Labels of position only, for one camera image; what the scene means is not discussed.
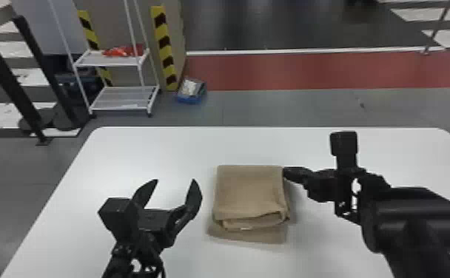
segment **shelf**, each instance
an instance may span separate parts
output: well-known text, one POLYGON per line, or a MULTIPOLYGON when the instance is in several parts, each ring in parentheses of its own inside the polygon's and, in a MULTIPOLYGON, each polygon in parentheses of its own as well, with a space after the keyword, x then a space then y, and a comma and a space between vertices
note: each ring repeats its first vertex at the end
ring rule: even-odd
POLYGON ((102 51, 87 50, 76 62, 75 67, 129 67, 140 66, 149 55, 149 48, 144 50, 144 54, 138 57, 109 57, 102 54, 102 51))
POLYGON ((152 105, 154 92, 159 86, 105 87, 90 108, 92 110, 140 110, 152 105))

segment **black pole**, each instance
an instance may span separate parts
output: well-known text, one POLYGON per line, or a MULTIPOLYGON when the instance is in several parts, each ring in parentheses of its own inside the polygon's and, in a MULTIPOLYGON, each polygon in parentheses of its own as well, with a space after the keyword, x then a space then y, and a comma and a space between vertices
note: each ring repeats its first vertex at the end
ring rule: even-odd
POLYGON ((21 113, 23 119, 28 122, 32 131, 37 135, 38 140, 40 141, 39 143, 47 143, 50 141, 47 137, 45 137, 40 127, 40 123, 42 122, 40 114, 33 106, 32 101, 30 101, 23 88, 19 85, 18 81, 11 72, 11 69, 6 64, 6 61, 2 58, 1 53, 0 85, 21 113))
POLYGON ((35 37, 30 30, 30 25, 28 25, 27 19, 24 16, 15 16, 13 18, 13 22, 23 36, 24 40, 27 42, 27 45, 37 60, 38 65, 42 68, 42 72, 44 72, 45 78, 47 78, 50 87, 56 94, 58 104, 63 109, 64 114, 66 114, 68 119, 70 119, 75 126, 79 125, 78 118, 76 117, 75 111, 73 111, 73 106, 70 99, 64 95, 63 89, 59 86, 50 63, 47 63, 42 50, 38 46, 37 40, 35 40, 35 37))
POLYGON ((443 24, 444 20, 446 19, 446 15, 448 15, 449 10, 450 10, 450 0, 448 0, 448 2, 446 2, 446 6, 444 6, 443 12, 441 13, 441 16, 439 17, 439 20, 437 20, 436 27, 432 31, 432 34, 429 37, 427 44, 422 51, 422 54, 424 54, 424 55, 429 54, 429 49, 431 48, 431 45, 436 42, 435 41, 436 35, 439 32, 439 30, 441 29, 441 25, 443 24))

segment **white table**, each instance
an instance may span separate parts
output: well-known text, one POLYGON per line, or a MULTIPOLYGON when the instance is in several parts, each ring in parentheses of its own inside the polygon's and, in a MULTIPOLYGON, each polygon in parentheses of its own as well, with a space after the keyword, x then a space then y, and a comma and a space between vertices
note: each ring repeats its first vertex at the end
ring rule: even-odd
MULTIPOLYGON (((195 178, 204 201, 198 216, 163 252, 169 278, 392 277, 382 255, 369 252, 360 228, 333 214, 332 204, 293 190, 296 223, 288 242, 263 245, 206 235, 216 166, 270 164, 333 167, 329 134, 350 128, 115 127, 94 131, 33 225, 4 278, 99 278, 112 235, 97 215, 108 197, 130 197, 160 183, 147 208, 184 202, 195 178)), ((394 186, 425 186, 450 198, 450 134, 439 129, 355 129, 361 166, 394 186)))

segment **yellow and black striped post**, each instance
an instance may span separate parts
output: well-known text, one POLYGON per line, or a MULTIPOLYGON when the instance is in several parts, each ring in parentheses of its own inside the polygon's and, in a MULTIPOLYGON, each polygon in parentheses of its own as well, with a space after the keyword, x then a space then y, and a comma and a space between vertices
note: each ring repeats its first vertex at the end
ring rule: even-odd
MULTIPOLYGON (((86 10, 78 10, 78 17, 80 18, 81 26, 84 28, 85 37, 87 37, 87 42, 89 43, 91 50, 99 49, 99 40, 97 35, 94 33, 92 28, 92 21, 90 20, 89 13, 86 10)), ((110 71, 106 67, 99 67, 98 74, 104 79, 107 86, 113 85, 113 80, 111 79, 110 71)))
POLYGON ((167 14, 164 6, 152 6, 151 17, 159 47, 159 58, 161 59, 164 78, 167 82, 167 90, 176 91, 178 88, 177 70, 173 61, 172 45, 169 41, 167 14))

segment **folded towel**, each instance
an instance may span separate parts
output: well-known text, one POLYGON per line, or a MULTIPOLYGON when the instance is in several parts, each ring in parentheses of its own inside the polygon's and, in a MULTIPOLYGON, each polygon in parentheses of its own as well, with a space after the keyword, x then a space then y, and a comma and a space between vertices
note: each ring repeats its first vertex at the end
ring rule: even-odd
POLYGON ((232 240, 285 241, 289 206, 281 166, 219 166, 208 233, 232 240))

